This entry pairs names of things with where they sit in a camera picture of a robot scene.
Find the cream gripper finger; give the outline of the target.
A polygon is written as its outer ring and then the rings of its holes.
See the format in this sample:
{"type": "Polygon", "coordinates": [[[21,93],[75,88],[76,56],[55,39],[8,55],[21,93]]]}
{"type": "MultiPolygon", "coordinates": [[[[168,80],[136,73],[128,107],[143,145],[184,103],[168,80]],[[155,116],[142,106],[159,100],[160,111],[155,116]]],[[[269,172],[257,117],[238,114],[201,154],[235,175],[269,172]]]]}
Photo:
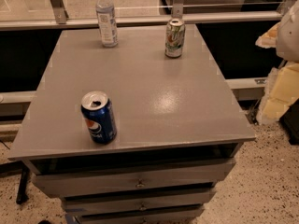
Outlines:
{"type": "Polygon", "coordinates": [[[255,45],[264,49],[274,48],[277,45],[278,27],[279,22],[272,26],[263,35],[259,36],[255,42],[255,45]]]}
{"type": "Polygon", "coordinates": [[[256,119],[259,124],[278,121],[299,99],[299,63],[272,68],[264,88],[256,119]]]}

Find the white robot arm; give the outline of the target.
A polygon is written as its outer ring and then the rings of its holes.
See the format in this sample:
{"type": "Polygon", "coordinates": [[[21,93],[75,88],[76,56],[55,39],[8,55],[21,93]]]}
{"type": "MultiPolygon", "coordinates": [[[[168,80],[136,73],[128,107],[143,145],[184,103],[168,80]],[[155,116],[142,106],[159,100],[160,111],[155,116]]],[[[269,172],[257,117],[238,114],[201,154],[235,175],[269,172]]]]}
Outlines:
{"type": "Polygon", "coordinates": [[[286,63],[282,68],[271,69],[258,108],[258,122],[270,124],[278,121],[299,99],[299,0],[255,45],[275,48],[277,56],[286,63]]]}

